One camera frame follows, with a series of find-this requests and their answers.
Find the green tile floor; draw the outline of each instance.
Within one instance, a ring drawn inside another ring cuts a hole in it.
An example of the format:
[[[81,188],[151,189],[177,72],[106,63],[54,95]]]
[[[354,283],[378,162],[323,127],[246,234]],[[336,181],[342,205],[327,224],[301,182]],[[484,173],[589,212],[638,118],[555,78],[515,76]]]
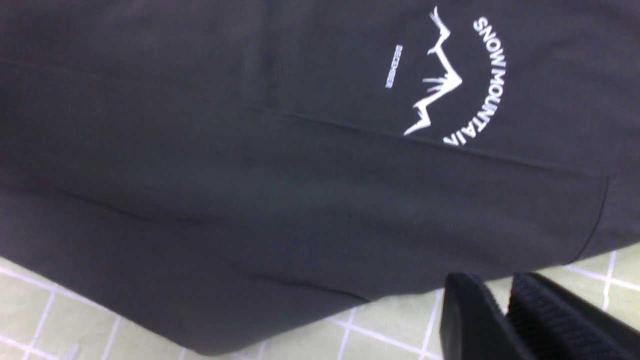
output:
[[[543,274],[640,329],[640,245]],[[510,280],[489,284],[506,307]],[[0,360],[441,359],[442,291],[390,297],[223,357],[180,348],[0,258]]]

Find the white logo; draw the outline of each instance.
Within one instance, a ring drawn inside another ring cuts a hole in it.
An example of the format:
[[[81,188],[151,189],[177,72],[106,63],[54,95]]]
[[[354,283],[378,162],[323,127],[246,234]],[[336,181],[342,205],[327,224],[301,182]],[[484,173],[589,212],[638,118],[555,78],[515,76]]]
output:
[[[396,70],[398,68],[398,64],[400,64],[400,56],[402,56],[402,45],[397,45],[396,53],[394,53],[394,59],[391,61],[391,69],[389,70],[389,75],[387,76],[387,85],[385,87],[388,89],[394,87],[394,79],[396,78]]]
[[[459,130],[452,133],[451,136],[445,136],[443,139],[445,143],[454,146],[465,145],[470,139],[475,139],[482,132],[498,110],[504,93],[504,76],[507,73],[507,61],[505,60],[502,41],[500,41],[486,17],[481,17],[474,21],[474,29],[482,37],[484,46],[489,52],[493,78],[489,82],[484,104],[476,116]]]
[[[436,85],[429,90],[428,92],[435,91],[435,93],[423,98],[422,100],[416,102],[413,107],[418,109],[418,115],[420,115],[420,120],[416,122],[412,127],[408,128],[404,135],[409,135],[410,133],[424,129],[425,127],[429,127],[431,125],[431,119],[429,118],[429,113],[427,112],[427,106],[433,104],[436,100],[443,97],[445,94],[452,92],[455,88],[462,84],[462,78],[458,73],[453,69],[451,63],[449,63],[449,59],[447,59],[447,55],[445,55],[442,50],[442,43],[445,42],[451,35],[451,31],[447,29],[447,26],[442,22],[440,17],[438,16],[438,7],[436,6],[431,14],[431,19],[433,22],[440,28],[440,38],[436,45],[431,48],[427,54],[435,53],[440,60],[440,63],[447,71],[443,78],[427,78],[423,79],[423,83],[436,83]]]

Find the tile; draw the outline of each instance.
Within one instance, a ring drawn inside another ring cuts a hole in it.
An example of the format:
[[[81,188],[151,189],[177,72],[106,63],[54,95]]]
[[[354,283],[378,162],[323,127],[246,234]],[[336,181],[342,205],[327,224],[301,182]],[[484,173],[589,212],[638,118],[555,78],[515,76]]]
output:
[[[609,270],[609,260],[611,259],[611,253],[608,252],[606,254],[602,254],[600,256],[596,256],[595,258],[582,260],[577,263],[572,264],[577,268],[581,268],[583,270],[587,270],[598,275],[607,275],[607,271]]]
[[[0,360],[22,360],[24,351],[19,348],[0,343]]]
[[[501,309],[506,309],[509,306],[509,298],[511,297],[511,283],[513,278],[489,281],[486,286],[489,288],[495,301],[498,303]]]
[[[440,324],[442,323],[442,301],[438,306],[438,313],[433,322],[433,330],[429,343],[427,343],[427,351],[434,355],[442,356],[442,346],[440,344]]]
[[[349,321],[349,314],[351,313],[351,310],[347,310],[347,311],[343,311],[339,314],[333,315],[331,316],[331,318],[334,318],[336,320],[340,320],[343,322],[348,322]]]
[[[604,304],[604,281],[592,279],[564,268],[550,268],[539,273],[597,307],[602,307]]]
[[[238,360],[237,358],[234,359],[231,355],[227,355],[227,356],[203,356],[200,354],[196,354],[193,351],[187,351],[186,354],[184,354],[184,360]]]
[[[99,360],[115,319],[113,313],[57,295],[35,347],[49,354],[64,354],[79,342],[77,360]]]
[[[347,345],[342,354],[342,360],[417,360],[419,357],[420,355],[415,352],[353,331],[349,334]]]
[[[178,345],[122,319],[108,360],[176,360],[180,350]]]
[[[45,277],[42,277],[34,272],[31,272],[20,265],[16,265],[11,261],[8,261],[5,258],[0,258],[0,268],[7,269],[9,271],[15,272],[16,274],[26,276],[32,280],[40,282],[44,285],[53,285],[53,282]]]
[[[640,245],[635,245],[616,253],[613,277],[640,285]]]
[[[335,360],[343,335],[343,327],[317,322],[269,340],[264,360]]]
[[[236,354],[243,357],[247,357],[249,359],[257,359],[258,355],[260,354],[261,346],[262,346],[262,343],[258,343],[248,348],[242,349],[238,351]]]
[[[51,292],[5,275],[0,289],[0,335],[30,343]]]
[[[611,285],[607,312],[633,328],[640,330],[640,291]]]
[[[359,308],[353,324],[422,348],[434,303],[435,292],[387,297]]]

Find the black garment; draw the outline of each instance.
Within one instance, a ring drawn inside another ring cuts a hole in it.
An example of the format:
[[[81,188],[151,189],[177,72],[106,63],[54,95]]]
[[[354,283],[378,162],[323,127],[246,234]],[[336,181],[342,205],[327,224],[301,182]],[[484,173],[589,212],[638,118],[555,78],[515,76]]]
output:
[[[0,254],[218,353],[449,272],[631,244],[639,19],[634,0],[3,2]]]

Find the dark fabric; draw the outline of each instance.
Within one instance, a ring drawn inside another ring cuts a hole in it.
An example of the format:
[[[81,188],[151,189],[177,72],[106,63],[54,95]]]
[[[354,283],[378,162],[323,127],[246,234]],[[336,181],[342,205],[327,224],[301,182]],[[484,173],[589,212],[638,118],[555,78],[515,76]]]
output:
[[[2,2],[0,254],[213,354],[631,244],[638,12]]]
[[[640,332],[539,274],[516,273],[506,316],[480,278],[449,274],[445,360],[635,360]]]

